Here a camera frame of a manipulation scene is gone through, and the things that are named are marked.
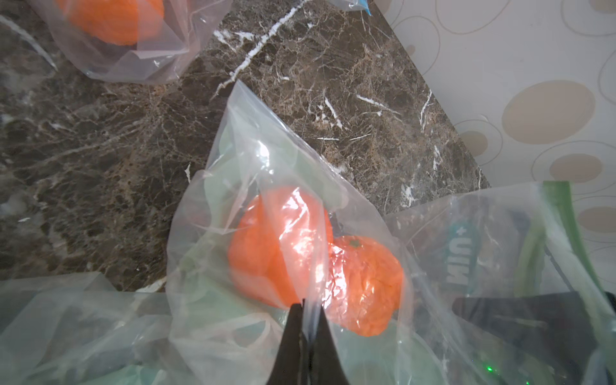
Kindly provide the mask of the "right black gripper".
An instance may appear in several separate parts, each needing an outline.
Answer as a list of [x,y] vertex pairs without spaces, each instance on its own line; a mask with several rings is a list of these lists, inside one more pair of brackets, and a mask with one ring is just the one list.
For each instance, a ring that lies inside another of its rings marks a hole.
[[579,292],[457,298],[453,313],[555,370],[559,384],[614,384]]

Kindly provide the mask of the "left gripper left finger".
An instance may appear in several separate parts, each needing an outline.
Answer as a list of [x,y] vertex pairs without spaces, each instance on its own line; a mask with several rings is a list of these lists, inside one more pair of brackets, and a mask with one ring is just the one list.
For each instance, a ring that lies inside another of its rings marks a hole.
[[303,333],[303,305],[291,306],[267,385],[308,384],[308,357]]

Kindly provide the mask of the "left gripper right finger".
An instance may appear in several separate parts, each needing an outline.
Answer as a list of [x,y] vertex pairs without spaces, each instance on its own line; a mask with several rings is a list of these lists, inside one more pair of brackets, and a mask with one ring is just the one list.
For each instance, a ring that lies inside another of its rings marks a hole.
[[321,308],[309,348],[309,384],[349,385],[342,368],[324,309]]

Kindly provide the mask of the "orange taken out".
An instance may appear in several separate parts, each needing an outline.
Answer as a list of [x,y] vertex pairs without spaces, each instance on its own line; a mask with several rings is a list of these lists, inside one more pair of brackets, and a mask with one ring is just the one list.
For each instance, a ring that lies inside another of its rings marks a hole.
[[362,337],[382,334],[399,309],[404,272],[398,259],[370,237],[330,243],[323,308],[333,323]]
[[300,303],[312,282],[325,276],[334,235],[329,214],[310,191],[269,189],[248,205],[229,244],[229,275],[244,295],[280,309]]

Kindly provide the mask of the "green-edged zip-top bag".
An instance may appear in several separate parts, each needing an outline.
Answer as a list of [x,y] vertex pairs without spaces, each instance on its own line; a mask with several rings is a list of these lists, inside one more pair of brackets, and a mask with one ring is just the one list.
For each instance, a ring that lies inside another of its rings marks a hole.
[[566,182],[382,216],[243,83],[167,245],[200,384],[612,384],[614,297]]

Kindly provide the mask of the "green zip-top bag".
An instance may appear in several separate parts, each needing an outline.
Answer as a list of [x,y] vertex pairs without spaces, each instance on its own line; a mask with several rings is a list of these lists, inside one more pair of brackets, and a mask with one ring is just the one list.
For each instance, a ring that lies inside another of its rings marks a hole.
[[3,384],[195,384],[169,341],[162,293],[118,291],[101,273],[1,283]]

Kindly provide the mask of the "clear zip-top bag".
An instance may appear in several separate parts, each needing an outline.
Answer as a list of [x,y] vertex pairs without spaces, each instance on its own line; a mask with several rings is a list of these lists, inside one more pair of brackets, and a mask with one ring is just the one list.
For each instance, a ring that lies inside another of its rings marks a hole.
[[178,80],[232,3],[217,0],[32,1],[68,60],[112,83]]

